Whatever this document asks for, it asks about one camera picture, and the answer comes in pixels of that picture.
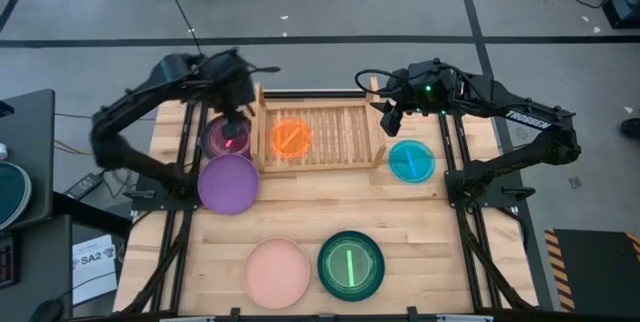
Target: purple plate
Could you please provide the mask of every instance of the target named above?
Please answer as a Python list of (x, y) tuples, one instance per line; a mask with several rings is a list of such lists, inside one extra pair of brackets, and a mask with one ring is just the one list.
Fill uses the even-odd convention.
[(248, 159), (226, 154), (212, 159), (198, 177), (198, 195), (213, 212), (245, 211), (258, 196), (258, 171)]

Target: wooden slatted rack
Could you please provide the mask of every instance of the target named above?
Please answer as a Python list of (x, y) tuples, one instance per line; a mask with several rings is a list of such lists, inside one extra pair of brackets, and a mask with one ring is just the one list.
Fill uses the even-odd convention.
[[(371, 88), (378, 88), (375, 77)], [(377, 96), (267, 103), (259, 84), (256, 94), (251, 158), (260, 172), (375, 168), (380, 164), (386, 150), (385, 135), (378, 126), (380, 115), (369, 106)], [(283, 156), (272, 147), (272, 129), (288, 119), (304, 121), (311, 131), (311, 145), (300, 157)]]

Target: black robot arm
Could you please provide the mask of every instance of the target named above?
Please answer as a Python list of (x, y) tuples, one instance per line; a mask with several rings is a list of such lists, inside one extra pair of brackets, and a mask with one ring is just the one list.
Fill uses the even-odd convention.
[(408, 68), (393, 73), (361, 71), (356, 75), (356, 83), (361, 88), (359, 77), (365, 73), (389, 76), (386, 86), (378, 91), (369, 91), (389, 99), (384, 103), (372, 103), (384, 113), (380, 125), (389, 136), (397, 135), (405, 113), (504, 117), (541, 130), (536, 139), (523, 148), (489, 161), (471, 161), (463, 171), (449, 173), (447, 178), (452, 179), (452, 185), (456, 186), (449, 192), (460, 194), (457, 197), (464, 200), (471, 201), (483, 195), (495, 177), (541, 162), (567, 164), (580, 155), (572, 123), (574, 113), (560, 106), (548, 107), (531, 98), (516, 96), (489, 77), (463, 72), (437, 58), (410, 64)]
[(238, 108), (255, 100), (251, 74), (277, 72), (277, 67), (257, 69), (236, 49), (204, 55), (172, 54), (151, 71), (146, 82), (93, 116), (90, 139), (98, 166), (106, 170), (128, 168), (156, 179), (180, 197), (194, 181), (175, 164), (164, 164), (131, 148), (119, 134), (124, 128), (167, 100), (198, 101), (227, 118), (223, 133), (232, 139), (245, 118)]

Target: gray floor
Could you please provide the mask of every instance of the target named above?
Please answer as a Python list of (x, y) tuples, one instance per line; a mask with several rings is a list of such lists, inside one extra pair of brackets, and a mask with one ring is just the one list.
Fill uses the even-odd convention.
[[(7, 1), (0, 0), (0, 8)], [(471, 36), (463, 0), (180, 1), (203, 38), (281, 37), (284, 33), (290, 37)], [(600, 10), (573, 0), (474, 2), (484, 36), (640, 34), (612, 30)], [(0, 31), (0, 42), (188, 37), (173, 0), (19, 0)], [(141, 83), (165, 54), (195, 52), (193, 47), (161, 45), (0, 49), (0, 98), (53, 88), (58, 112), (89, 115), (118, 98), (125, 87)], [(209, 52), (222, 48), (204, 47)], [(634, 183), (640, 169), (635, 163), (640, 145), (617, 132), (622, 120), (638, 116), (640, 45), (509, 44), (488, 45), (487, 49), (495, 77), (513, 93), (559, 104), (578, 114), (575, 125), (583, 148), (580, 159), (564, 167), (536, 166), (522, 174), (524, 184), (538, 190), (529, 204), (541, 250), (545, 251), (541, 233), (549, 227), (640, 235), (640, 207), (634, 198), (640, 192)], [(353, 74), (362, 68), (393, 70), (433, 57), (481, 72), (473, 44), (281, 44), (243, 46), (241, 52), (255, 64), (283, 68), (277, 75), (260, 77), (269, 89), (353, 88)], [(634, 112), (629, 115), (624, 107)], [(147, 150), (152, 124), (136, 122), (125, 135), (136, 148)], [(89, 129), (89, 120), (56, 118), (56, 138), (76, 148), (89, 150)], [(511, 123), (509, 132), (516, 145), (535, 137), (534, 131)], [(86, 173), (97, 171), (91, 158), (56, 151), (55, 189), (63, 191)], [(568, 180), (575, 177), (582, 187), (571, 187)], [(86, 202), (101, 208), (127, 203), (123, 198), (112, 200), (102, 188)], [(544, 267), (552, 282), (550, 267)], [(550, 292), (558, 308), (557, 295)], [(107, 296), (92, 301), (76, 313), (106, 313), (112, 299)]]

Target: table leg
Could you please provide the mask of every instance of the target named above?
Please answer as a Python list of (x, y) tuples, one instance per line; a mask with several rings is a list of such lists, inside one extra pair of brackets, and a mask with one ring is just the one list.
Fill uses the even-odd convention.
[(74, 223), (95, 228), (125, 240), (129, 238), (131, 220), (91, 207), (58, 192), (53, 192), (53, 214), (66, 214), (71, 216)]

